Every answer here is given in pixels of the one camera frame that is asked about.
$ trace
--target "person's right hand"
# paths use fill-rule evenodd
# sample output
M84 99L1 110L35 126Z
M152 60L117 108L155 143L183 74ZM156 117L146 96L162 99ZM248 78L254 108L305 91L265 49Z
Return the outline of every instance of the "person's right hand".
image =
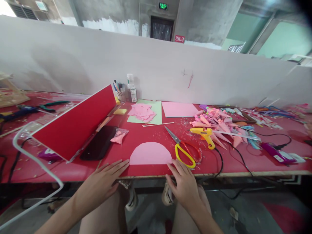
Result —
M179 203L190 212L197 205L203 205L198 194L197 183L191 170L181 161L172 160L175 168L168 164L176 180L173 183L169 175L166 175L167 183Z

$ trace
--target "red sign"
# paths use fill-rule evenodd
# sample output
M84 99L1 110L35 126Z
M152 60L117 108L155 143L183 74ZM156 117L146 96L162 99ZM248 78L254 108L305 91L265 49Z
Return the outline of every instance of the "red sign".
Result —
M185 37L183 37L183 36L176 35L175 36L175 42L184 43L184 38Z

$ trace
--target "pink paper sheet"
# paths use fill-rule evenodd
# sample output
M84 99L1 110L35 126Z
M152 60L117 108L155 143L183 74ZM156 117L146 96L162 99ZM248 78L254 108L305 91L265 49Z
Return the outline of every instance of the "pink paper sheet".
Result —
M198 112L191 103L162 102L162 107L166 117L194 117Z
M155 165L171 163L170 152L157 142L146 142L136 147L130 156L130 165Z
M153 119L153 117L156 115L151 110L151 105L138 103L131 105L132 109L129 111L128 115L135 116L137 119L142 120L144 122L149 122Z

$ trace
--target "doorway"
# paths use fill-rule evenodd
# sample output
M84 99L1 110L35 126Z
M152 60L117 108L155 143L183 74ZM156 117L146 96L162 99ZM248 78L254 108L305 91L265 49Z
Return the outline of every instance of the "doorway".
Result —
M174 20L168 20L156 16L151 16L150 37L163 41L171 41L173 32L173 23Z

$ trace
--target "spray bottle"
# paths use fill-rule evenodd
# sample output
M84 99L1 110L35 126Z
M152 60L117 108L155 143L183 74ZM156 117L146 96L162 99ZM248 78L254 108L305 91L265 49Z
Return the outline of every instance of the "spray bottle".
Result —
M128 78L128 97L129 101L131 102L136 102L137 101L137 92L136 92L136 87L134 85L134 80L133 80L133 74L127 74Z

